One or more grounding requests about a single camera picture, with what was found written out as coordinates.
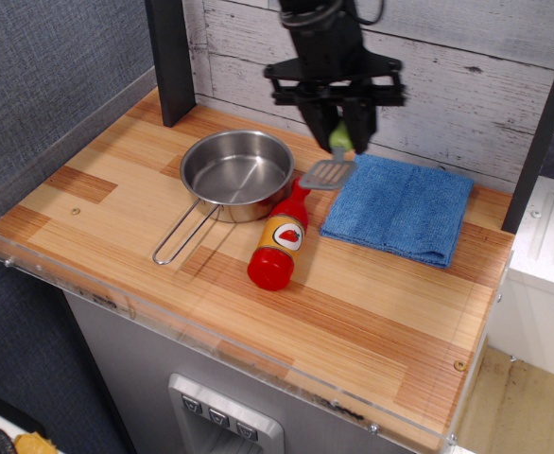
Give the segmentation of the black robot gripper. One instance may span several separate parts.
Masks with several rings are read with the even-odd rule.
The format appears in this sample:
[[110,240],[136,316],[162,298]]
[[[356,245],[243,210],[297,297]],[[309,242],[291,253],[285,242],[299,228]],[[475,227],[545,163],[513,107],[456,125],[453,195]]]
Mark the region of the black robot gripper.
[[369,51],[355,22],[327,27],[291,27],[297,57],[268,65],[277,105],[301,105],[303,120],[319,146],[331,151],[329,138],[339,123],[338,107],[356,154],[365,152],[377,130],[374,106],[405,104],[399,73],[402,62]]

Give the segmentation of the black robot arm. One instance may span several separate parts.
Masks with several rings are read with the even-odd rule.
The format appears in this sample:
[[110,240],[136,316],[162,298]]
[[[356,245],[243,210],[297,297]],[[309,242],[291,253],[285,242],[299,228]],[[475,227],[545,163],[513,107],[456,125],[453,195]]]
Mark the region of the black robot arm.
[[364,44],[353,1],[282,1],[279,14],[297,57],[268,65],[278,106],[296,107],[320,147],[342,124],[357,154],[377,131],[377,109],[405,104],[403,63]]

